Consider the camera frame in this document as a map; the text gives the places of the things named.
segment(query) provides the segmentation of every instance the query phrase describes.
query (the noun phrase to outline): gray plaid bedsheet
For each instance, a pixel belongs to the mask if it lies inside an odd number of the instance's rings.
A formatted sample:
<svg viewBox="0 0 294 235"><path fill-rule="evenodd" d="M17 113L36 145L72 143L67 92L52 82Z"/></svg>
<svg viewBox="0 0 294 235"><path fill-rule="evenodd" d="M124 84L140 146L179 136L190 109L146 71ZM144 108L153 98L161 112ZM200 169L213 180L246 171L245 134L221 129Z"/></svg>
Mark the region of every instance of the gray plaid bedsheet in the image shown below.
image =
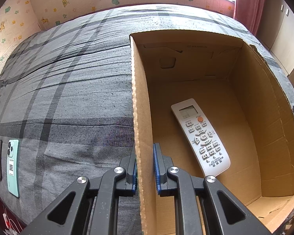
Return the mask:
<svg viewBox="0 0 294 235"><path fill-rule="evenodd" d="M102 176L131 153L129 34L189 29L227 34L255 45L291 104L294 89L279 65L239 22L179 5L137 5L86 15L32 35L0 75L2 156L20 140L17 199L8 192L2 158L2 201L30 223L74 179ZM121 198L118 234L141 234L139 197Z"/></svg>

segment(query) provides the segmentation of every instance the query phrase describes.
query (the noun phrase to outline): curtain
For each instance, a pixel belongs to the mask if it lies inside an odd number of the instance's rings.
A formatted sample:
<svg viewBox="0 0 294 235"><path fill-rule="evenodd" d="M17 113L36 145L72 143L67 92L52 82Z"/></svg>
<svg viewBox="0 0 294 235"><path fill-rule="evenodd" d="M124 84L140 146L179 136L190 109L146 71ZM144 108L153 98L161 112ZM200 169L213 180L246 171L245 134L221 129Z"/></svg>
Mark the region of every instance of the curtain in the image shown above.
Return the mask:
<svg viewBox="0 0 294 235"><path fill-rule="evenodd" d="M234 19L256 35L265 0L236 0Z"/></svg>

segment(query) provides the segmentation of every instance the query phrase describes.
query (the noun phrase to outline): white remote control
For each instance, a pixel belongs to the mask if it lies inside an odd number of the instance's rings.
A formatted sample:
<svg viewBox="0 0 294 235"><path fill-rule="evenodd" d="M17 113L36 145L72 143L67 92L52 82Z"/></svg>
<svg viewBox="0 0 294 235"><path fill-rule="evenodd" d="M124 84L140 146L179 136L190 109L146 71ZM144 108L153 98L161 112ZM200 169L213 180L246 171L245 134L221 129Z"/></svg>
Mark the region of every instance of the white remote control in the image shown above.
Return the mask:
<svg viewBox="0 0 294 235"><path fill-rule="evenodd" d="M230 158L214 128L194 99L171 109L195 153L204 176L218 176L230 167Z"/></svg>

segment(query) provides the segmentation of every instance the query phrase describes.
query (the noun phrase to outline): cartoon animal wallpaper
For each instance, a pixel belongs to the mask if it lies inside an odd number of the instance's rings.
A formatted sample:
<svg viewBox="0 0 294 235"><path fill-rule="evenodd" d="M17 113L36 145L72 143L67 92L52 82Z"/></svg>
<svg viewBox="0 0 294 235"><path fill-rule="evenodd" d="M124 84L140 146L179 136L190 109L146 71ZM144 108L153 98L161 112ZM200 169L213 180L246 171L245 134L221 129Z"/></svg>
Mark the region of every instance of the cartoon animal wallpaper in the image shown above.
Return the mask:
<svg viewBox="0 0 294 235"><path fill-rule="evenodd" d="M80 16L134 4L178 4L233 17L229 0L7 0L0 9L0 73L16 46L32 34Z"/></svg>
<svg viewBox="0 0 294 235"><path fill-rule="evenodd" d="M0 8L0 74L18 44L39 31L30 0L6 0Z"/></svg>

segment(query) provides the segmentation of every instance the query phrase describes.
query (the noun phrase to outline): metal bolt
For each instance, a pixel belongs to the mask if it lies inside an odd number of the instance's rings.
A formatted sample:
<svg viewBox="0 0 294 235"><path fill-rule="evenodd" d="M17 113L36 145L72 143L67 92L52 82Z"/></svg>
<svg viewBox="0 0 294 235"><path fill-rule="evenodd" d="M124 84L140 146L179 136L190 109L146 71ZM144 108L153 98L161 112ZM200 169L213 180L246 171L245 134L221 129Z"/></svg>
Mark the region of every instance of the metal bolt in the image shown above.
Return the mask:
<svg viewBox="0 0 294 235"><path fill-rule="evenodd" d="M214 183L216 181L216 177L209 175L209 176L207 176L206 180L209 183Z"/></svg>
<svg viewBox="0 0 294 235"><path fill-rule="evenodd" d="M77 182L78 183L85 183L87 181L87 178L86 177L79 177L78 179L77 179Z"/></svg>
<svg viewBox="0 0 294 235"><path fill-rule="evenodd" d="M124 171L124 169L123 169L122 167L116 167L116 168L114 169L114 172L115 172L115 173L118 173L118 174L122 173L123 171Z"/></svg>
<svg viewBox="0 0 294 235"><path fill-rule="evenodd" d="M171 172L171 173L178 173L179 172L179 168L178 167L175 167L175 166L170 167L169 168L169 172Z"/></svg>

